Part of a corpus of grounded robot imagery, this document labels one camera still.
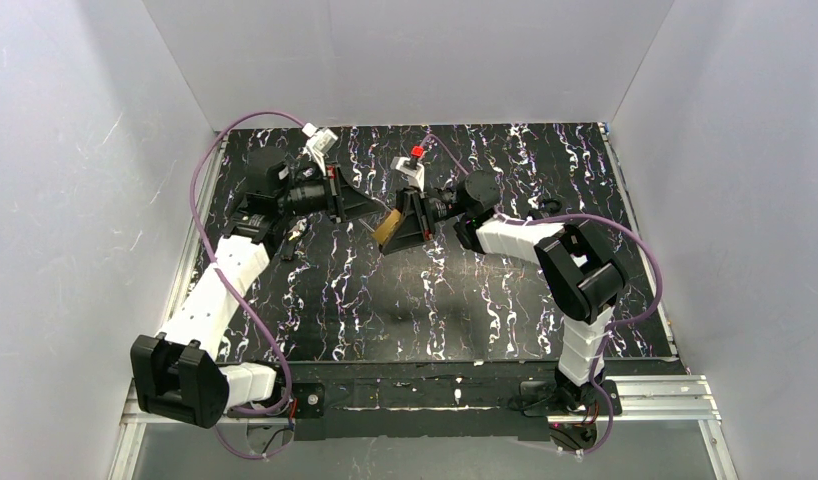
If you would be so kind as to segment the brass padlock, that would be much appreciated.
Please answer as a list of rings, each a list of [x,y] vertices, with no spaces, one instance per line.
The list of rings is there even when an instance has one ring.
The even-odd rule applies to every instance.
[[[370,225],[368,225],[367,228],[370,230],[370,234],[374,241],[379,246],[384,246],[393,236],[402,219],[403,215],[401,212],[398,210],[391,210],[376,228],[371,227]]]

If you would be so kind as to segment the black key fob with lanyard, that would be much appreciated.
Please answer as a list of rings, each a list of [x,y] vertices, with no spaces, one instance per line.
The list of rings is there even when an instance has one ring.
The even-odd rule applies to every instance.
[[[291,262],[296,257],[296,252],[305,235],[310,230],[310,223],[307,218],[299,219],[287,233],[284,244],[280,251],[281,260]]]

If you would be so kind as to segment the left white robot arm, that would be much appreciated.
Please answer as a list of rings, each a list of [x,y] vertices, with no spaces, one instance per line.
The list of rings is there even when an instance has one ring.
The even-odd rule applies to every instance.
[[[261,147],[246,157],[242,190],[215,243],[213,261],[158,332],[130,350],[141,411],[201,428],[234,407],[274,398],[288,371],[264,361],[220,365],[221,339],[244,296],[289,240],[298,220],[323,213],[344,223],[382,212],[339,165],[315,161],[293,169],[285,151]]]

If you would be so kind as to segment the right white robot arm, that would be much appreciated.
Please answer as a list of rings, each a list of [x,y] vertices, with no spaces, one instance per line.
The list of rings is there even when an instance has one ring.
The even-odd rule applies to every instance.
[[[628,275],[595,222],[523,220],[497,212],[500,190],[493,174],[475,171],[451,188],[399,190],[395,208],[374,231],[389,255],[432,240],[438,224],[454,222],[461,246],[484,255],[537,265],[563,314],[558,376],[573,387],[597,382],[604,369],[600,345]]]

